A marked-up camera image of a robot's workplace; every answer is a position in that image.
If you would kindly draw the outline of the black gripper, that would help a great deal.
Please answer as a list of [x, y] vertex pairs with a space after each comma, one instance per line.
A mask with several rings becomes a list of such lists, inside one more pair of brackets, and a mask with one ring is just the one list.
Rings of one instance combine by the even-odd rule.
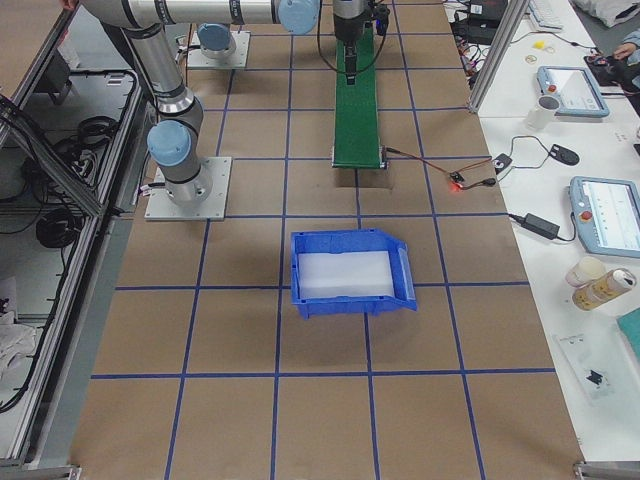
[[334, 35], [344, 44], [344, 75], [347, 84], [357, 76], [357, 43], [367, 24], [375, 27], [378, 36], [385, 36], [390, 10], [383, 1], [335, 0], [333, 6]]

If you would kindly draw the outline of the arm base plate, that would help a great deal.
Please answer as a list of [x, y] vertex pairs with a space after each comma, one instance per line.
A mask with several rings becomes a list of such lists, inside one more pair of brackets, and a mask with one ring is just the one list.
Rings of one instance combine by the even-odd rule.
[[145, 211], [150, 221], [222, 221], [225, 218], [232, 170], [231, 157], [203, 157], [200, 172], [188, 183], [166, 182], [159, 167]]
[[244, 69], [249, 56], [251, 33], [231, 31], [229, 48], [225, 50], [201, 49], [198, 33], [191, 36], [186, 64], [189, 70], [236, 70]]

